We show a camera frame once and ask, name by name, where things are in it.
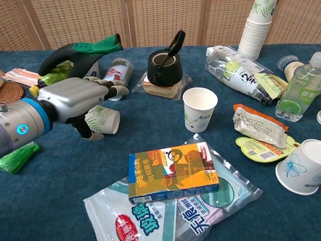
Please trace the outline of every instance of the transparent bottle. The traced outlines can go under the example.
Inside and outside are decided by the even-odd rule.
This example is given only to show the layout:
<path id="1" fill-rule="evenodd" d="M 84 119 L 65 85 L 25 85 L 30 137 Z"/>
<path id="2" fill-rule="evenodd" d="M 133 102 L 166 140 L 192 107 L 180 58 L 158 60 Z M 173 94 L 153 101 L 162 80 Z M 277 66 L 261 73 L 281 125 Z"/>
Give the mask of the transparent bottle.
<path id="1" fill-rule="evenodd" d="M 299 121 L 321 93 L 321 52 L 313 54 L 309 64 L 299 66 L 276 105 L 277 117 Z"/>
<path id="2" fill-rule="evenodd" d="M 205 67 L 228 87 L 249 95 L 263 104 L 270 104 L 273 101 L 254 76 L 226 54 L 214 51 L 206 58 Z"/>

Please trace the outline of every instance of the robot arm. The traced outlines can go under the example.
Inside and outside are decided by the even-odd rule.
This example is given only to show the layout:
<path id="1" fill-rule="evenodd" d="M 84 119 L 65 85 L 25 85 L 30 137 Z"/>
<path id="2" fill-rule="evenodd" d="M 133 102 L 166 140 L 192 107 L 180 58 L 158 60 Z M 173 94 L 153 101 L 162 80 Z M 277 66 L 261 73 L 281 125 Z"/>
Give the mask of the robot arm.
<path id="1" fill-rule="evenodd" d="M 23 98 L 10 105 L 1 103 L 0 157 L 45 135 L 54 122 L 71 124 L 82 138 L 91 140 L 93 133 L 85 114 L 118 94 L 129 91 L 112 81 L 68 78 L 40 89 L 37 100 Z"/>

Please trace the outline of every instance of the round rattan coaster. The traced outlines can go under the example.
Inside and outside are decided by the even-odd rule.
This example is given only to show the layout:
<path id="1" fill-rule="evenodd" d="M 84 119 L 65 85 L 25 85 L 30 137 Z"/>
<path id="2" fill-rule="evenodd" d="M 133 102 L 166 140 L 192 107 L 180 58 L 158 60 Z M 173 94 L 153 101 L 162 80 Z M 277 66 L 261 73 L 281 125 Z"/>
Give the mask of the round rattan coaster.
<path id="1" fill-rule="evenodd" d="M 24 88 L 14 82 L 4 82 L 0 87 L 0 102 L 11 104 L 24 96 Z"/>

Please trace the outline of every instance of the woven wall panel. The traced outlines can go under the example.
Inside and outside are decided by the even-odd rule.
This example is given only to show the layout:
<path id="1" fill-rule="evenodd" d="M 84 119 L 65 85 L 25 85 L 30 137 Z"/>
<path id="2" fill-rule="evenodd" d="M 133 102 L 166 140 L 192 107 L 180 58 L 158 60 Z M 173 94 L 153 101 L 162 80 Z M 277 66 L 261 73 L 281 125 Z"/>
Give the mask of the woven wall panel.
<path id="1" fill-rule="evenodd" d="M 0 1 L 0 25 L 0 50 L 37 48 L 15 1 Z"/>
<path id="2" fill-rule="evenodd" d="M 238 45 L 254 0 L 207 0 L 204 45 Z"/>
<path id="3" fill-rule="evenodd" d="M 119 33 L 126 42 L 119 0 L 31 0 L 50 47 L 97 42 Z"/>
<path id="4" fill-rule="evenodd" d="M 184 45 L 197 45 L 203 25 L 200 21 L 204 15 L 202 1 L 129 1 L 133 15 L 130 27 L 134 28 L 136 45 L 167 46 L 180 29 L 186 33 Z"/>
<path id="5" fill-rule="evenodd" d="M 321 0 L 279 1 L 268 44 L 321 43 Z"/>

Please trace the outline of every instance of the blue tablecloth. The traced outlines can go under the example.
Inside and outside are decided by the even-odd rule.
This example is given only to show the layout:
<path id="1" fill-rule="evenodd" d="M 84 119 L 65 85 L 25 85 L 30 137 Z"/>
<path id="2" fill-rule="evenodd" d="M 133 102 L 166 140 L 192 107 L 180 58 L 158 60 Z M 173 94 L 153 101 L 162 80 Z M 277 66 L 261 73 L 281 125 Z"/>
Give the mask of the blue tablecloth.
<path id="1" fill-rule="evenodd" d="M 128 59 L 134 68 L 132 90 L 146 71 L 149 54 L 161 48 L 127 48 L 101 58 L 104 74 L 116 57 Z M 307 63 L 321 45 L 267 45 L 259 63 L 285 78 L 276 68 L 285 55 L 296 55 Z M 52 51 L 0 52 L 0 68 L 7 72 L 25 68 L 37 72 Z M 275 177 L 275 165 L 246 158 L 235 144 L 242 135 L 234 130 L 233 105 L 242 103 L 272 117 L 275 103 L 263 106 L 255 99 L 223 85 L 205 70 L 206 47 L 183 47 L 184 72 L 191 87 L 205 87 L 218 96 L 208 129 L 201 133 L 217 152 L 264 193 L 236 214 L 212 228 L 206 240 L 320 240 L 321 191 L 300 196 L 285 189 Z M 281 120 L 296 141 L 320 139 L 321 110 L 318 97 L 297 123 Z M 176 146 L 193 136 L 185 128 L 183 101 L 142 93 L 130 93 L 120 101 L 103 106 L 120 111 L 120 127 L 114 136 L 90 143 L 65 124 L 36 142 L 40 150 L 16 175 L 0 172 L 0 240 L 95 240 L 83 199 L 128 175 L 128 155 Z"/>

